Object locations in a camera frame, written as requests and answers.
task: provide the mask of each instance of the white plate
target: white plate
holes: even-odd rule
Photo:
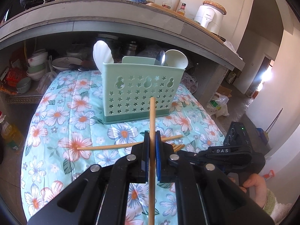
[[[79,58],[71,58],[71,57],[65,57],[65,58],[56,58],[52,61],[52,66],[55,69],[64,71],[69,69],[70,64],[76,64],[81,65],[82,60]]]

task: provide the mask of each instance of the stick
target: stick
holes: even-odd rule
[[[185,147],[185,145],[178,145],[178,146],[176,146],[175,148],[174,148],[174,152],[177,152],[177,151],[180,151],[182,148],[184,148]]]
[[[175,135],[171,137],[165,137],[161,138],[162,142],[169,141],[169,140],[175,140],[181,138],[183,135]],[[80,151],[95,151],[95,150],[108,150],[108,149],[119,149],[119,148],[126,148],[126,147],[132,147],[134,145],[143,143],[141,142],[134,142],[134,143],[128,143],[128,144],[120,144],[120,145],[103,145],[103,146],[91,146],[91,147],[77,147],[77,150]]]
[[[155,214],[155,97],[150,98],[150,161],[148,225],[154,225]]]

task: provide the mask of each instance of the silver bolt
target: silver bolt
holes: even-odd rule
[[[134,161],[137,157],[133,154],[129,154],[126,158],[128,161]]]
[[[213,171],[216,168],[215,165],[211,163],[206,164],[205,167],[208,171]]]
[[[171,155],[170,155],[170,159],[171,159],[172,161],[177,161],[177,160],[179,159],[179,155],[171,154]]]
[[[91,166],[91,171],[92,172],[98,172],[100,170],[100,166],[99,165],[96,165],[96,164],[94,164],[94,165],[92,165]]]

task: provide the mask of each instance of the cooking oil bottle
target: cooking oil bottle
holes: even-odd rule
[[[5,144],[17,151],[23,142],[23,135],[16,125],[4,121],[5,117],[6,115],[3,115],[0,111],[1,136],[4,139]]]

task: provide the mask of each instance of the green bowl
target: green bowl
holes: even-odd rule
[[[36,66],[36,67],[29,67],[28,66],[28,73],[36,73],[38,71],[41,71],[45,68],[45,64]]]

